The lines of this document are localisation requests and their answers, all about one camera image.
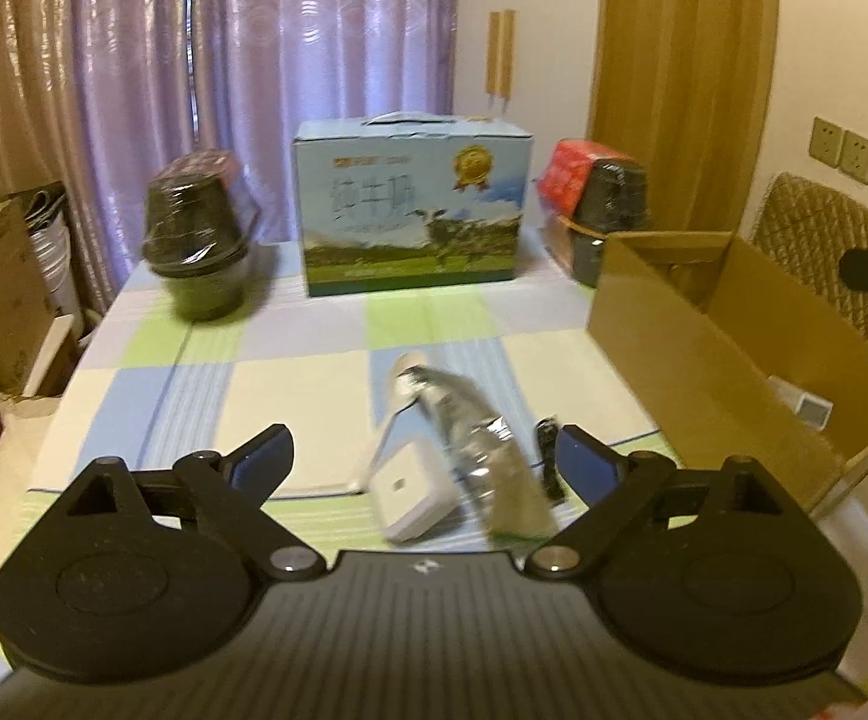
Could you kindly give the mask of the silver foil pouch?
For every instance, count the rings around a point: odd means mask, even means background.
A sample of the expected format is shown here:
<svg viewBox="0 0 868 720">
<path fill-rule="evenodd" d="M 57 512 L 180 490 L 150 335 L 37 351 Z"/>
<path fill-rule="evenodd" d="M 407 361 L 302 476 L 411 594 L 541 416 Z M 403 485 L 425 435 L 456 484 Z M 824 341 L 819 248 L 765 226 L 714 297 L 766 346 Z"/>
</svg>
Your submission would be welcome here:
<svg viewBox="0 0 868 720">
<path fill-rule="evenodd" d="M 486 533 L 555 536 L 558 522 L 540 481 L 507 419 L 475 382 L 429 366 L 411 366 L 406 375 Z"/>
</svg>

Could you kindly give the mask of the white square plastic container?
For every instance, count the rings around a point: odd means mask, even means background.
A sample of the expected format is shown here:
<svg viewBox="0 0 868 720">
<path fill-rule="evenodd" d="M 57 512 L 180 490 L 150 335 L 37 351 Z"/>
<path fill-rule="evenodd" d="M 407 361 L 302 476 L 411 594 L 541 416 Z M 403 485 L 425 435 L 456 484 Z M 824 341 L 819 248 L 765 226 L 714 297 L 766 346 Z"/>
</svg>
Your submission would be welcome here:
<svg viewBox="0 0 868 720">
<path fill-rule="evenodd" d="M 381 534 L 408 543 L 437 527 L 460 505 L 460 491 L 431 440 L 403 445 L 375 468 L 367 484 Z"/>
</svg>

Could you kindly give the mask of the white speckled spoon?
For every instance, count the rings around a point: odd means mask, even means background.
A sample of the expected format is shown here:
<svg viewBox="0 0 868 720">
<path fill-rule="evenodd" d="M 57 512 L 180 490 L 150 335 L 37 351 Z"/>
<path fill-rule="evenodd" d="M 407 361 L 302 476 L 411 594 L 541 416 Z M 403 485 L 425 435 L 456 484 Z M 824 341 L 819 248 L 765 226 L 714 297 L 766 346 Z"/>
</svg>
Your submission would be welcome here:
<svg viewBox="0 0 868 720">
<path fill-rule="evenodd" d="M 367 481 L 370 478 L 370 470 L 381 456 L 388 433 L 392 429 L 393 421 L 397 416 L 413 405 L 418 398 L 416 395 L 416 383 L 414 383 L 411 369 L 424 366 L 427 358 L 418 349 L 403 353 L 395 359 L 387 374 L 387 411 L 384 413 L 381 424 L 375 429 L 369 444 L 363 450 L 358 463 L 354 465 L 354 473 L 348 481 L 346 491 L 352 494 L 361 494 L 366 490 Z"/>
</svg>

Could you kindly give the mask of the quilted brown chair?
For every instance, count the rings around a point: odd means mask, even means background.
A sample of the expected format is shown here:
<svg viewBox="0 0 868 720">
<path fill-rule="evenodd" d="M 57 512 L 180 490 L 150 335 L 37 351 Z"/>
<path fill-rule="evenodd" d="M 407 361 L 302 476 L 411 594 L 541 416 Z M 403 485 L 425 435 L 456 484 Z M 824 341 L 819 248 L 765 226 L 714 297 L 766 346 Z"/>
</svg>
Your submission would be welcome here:
<svg viewBox="0 0 868 720">
<path fill-rule="evenodd" d="M 777 174 L 759 207 L 750 242 L 787 275 L 826 299 L 868 341 L 868 294 L 839 278 L 849 249 L 868 249 L 868 208 L 834 188 Z"/>
</svg>

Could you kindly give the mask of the open cardboard box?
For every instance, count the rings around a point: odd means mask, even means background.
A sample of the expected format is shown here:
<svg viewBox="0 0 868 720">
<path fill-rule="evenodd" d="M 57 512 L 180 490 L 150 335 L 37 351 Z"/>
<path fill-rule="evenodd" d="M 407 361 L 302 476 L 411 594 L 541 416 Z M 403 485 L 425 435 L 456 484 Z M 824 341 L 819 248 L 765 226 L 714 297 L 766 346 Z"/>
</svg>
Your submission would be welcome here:
<svg viewBox="0 0 868 720">
<path fill-rule="evenodd" d="M 868 473 L 868 341 L 729 232 L 608 238 L 587 332 L 690 468 L 745 455 L 805 511 Z M 830 400 L 804 424 L 771 376 Z"/>
</svg>

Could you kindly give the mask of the cardboard boxes beside table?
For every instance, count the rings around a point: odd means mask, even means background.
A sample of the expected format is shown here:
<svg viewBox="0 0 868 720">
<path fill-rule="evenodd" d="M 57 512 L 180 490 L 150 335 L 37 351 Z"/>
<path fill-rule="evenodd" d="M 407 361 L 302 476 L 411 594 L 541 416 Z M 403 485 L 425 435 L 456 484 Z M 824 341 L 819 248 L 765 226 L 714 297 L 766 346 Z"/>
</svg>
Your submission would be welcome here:
<svg viewBox="0 0 868 720">
<path fill-rule="evenodd" d="M 0 197 L 0 392 L 18 395 L 58 317 L 84 332 L 63 184 Z"/>
</svg>

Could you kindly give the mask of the wooden door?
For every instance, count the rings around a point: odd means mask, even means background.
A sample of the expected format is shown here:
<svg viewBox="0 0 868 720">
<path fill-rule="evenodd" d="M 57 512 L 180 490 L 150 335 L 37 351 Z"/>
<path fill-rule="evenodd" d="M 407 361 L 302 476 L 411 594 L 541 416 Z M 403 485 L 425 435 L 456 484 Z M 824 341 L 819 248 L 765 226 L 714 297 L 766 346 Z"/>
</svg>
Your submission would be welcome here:
<svg viewBox="0 0 868 720">
<path fill-rule="evenodd" d="M 587 135 L 644 164 L 662 231 L 737 231 L 779 0 L 600 0 Z"/>
</svg>

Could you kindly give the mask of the right black wrapped bowl stack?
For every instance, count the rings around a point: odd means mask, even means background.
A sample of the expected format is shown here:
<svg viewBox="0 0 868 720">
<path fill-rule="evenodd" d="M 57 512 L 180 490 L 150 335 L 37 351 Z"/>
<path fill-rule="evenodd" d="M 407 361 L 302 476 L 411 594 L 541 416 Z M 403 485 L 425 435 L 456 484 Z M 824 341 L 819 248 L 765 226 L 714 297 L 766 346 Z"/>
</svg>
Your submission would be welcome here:
<svg viewBox="0 0 868 720">
<path fill-rule="evenodd" d="M 601 143 L 559 140 L 537 193 L 544 249 L 590 288 L 600 278 L 608 236 L 649 226 L 646 167 Z"/>
</svg>

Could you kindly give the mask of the black wrapped bowl stack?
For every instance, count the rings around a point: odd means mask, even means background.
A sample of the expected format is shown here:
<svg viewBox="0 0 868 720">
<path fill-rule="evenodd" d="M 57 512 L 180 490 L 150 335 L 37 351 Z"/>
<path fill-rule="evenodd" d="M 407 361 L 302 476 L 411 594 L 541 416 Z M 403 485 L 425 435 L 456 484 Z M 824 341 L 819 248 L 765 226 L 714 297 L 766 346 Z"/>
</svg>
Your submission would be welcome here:
<svg viewBox="0 0 868 720">
<path fill-rule="evenodd" d="M 559 140 L 537 193 L 544 249 L 590 288 L 600 278 L 608 236 L 649 226 L 646 167 L 601 143 Z"/>
<path fill-rule="evenodd" d="M 200 149 L 148 184 L 144 262 L 166 286 L 177 316 L 221 319 L 244 302 L 260 210 L 227 149 Z"/>
</svg>

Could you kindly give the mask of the left black wrapped bowl stack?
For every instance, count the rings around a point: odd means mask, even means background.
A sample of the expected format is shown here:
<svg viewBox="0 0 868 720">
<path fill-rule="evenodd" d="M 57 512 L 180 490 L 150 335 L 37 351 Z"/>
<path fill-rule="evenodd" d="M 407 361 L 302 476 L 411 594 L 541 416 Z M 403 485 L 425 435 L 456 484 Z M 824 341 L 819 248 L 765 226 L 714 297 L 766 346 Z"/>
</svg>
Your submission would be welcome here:
<svg viewBox="0 0 868 720">
<path fill-rule="evenodd" d="M 166 286 L 177 316 L 221 319 L 244 302 L 260 210 L 227 149 L 200 149 L 148 184 L 144 262 Z"/>
</svg>

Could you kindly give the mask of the blue milk carton box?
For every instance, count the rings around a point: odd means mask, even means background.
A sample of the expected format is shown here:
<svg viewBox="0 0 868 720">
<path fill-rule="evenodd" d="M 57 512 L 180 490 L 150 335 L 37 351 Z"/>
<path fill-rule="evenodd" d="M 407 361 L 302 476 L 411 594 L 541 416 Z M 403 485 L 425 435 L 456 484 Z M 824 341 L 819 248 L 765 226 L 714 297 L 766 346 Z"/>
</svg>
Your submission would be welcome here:
<svg viewBox="0 0 868 720">
<path fill-rule="evenodd" d="M 489 117 L 308 121 L 294 138 L 312 298 L 516 275 L 533 135 Z"/>
</svg>

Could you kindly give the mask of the purple curtain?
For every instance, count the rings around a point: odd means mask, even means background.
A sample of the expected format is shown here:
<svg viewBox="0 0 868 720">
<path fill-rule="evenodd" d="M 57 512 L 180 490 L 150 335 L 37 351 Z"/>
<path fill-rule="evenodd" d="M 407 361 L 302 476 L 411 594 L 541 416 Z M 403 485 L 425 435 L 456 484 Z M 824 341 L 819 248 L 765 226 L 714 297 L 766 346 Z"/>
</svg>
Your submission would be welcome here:
<svg viewBox="0 0 868 720">
<path fill-rule="evenodd" d="M 312 119 L 452 103 L 457 0 L 0 0 L 0 190 L 63 185 L 77 286 L 107 309 L 141 257 L 146 187 L 225 149 L 262 234 L 299 231 Z"/>
</svg>

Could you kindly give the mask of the double wall socket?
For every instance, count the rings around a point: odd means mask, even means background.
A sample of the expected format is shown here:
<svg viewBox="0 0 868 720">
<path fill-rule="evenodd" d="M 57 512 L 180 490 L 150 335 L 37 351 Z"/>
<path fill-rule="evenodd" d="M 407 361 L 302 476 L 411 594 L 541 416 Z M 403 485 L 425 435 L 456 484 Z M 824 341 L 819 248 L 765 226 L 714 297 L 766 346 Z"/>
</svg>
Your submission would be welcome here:
<svg viewBox="0 0 868 720">
<path fill-rule="evenodd" d="M 868 138 L 815 117 L 809 140 L 809 156 L 834 167 L 859 184 L 868 185 Z"/>
</svg>

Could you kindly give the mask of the wooden wall strip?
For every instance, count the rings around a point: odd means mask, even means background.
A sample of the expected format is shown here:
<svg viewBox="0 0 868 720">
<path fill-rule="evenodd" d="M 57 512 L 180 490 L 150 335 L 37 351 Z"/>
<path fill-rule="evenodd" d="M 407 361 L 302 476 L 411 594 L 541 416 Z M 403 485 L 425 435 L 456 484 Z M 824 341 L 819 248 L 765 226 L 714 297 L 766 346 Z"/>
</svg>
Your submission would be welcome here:
<svg viewBox="0 0 868 720">
<path fill-rule="evenodd" d="M 491 99 L 504 104 L 512 98 L 514 54 L 516 54 L 516 20 L 514 10 L 491 11 L 488 18 L 484 91 Z"/>
</svg>

